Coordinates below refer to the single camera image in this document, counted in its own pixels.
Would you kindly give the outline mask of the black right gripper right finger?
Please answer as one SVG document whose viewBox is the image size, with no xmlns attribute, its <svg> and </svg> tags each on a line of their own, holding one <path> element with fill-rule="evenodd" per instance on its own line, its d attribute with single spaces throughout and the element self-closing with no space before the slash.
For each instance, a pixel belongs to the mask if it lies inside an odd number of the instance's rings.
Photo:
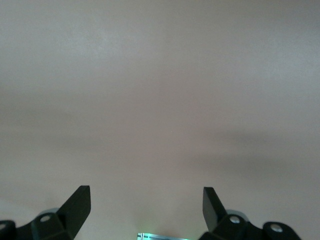
<svg viewBox="0 0 320 240">
<path fill-rule="evenodd" d="M 213 187 L 203 188 L 202 213 L 208 231 L 201 240 L 299 240 L 301 237 L 282 222 L 253 225 L 239 211 L 227 211 Z"/>
</svg>

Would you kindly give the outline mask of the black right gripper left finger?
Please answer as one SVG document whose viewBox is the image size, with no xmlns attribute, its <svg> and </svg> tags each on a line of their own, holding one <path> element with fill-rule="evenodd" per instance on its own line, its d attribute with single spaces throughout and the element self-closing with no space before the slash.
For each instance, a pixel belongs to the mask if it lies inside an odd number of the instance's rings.
<svg viewBox="0 0 320 240">
<path fill-rule="evenodd" d="M 73 240 L 91 212 L 91 190 L 81 185 L 58 209 L 45 211 L 16 227 L 13 220 L 0 221 L 2 240 Z"/>
</svg>

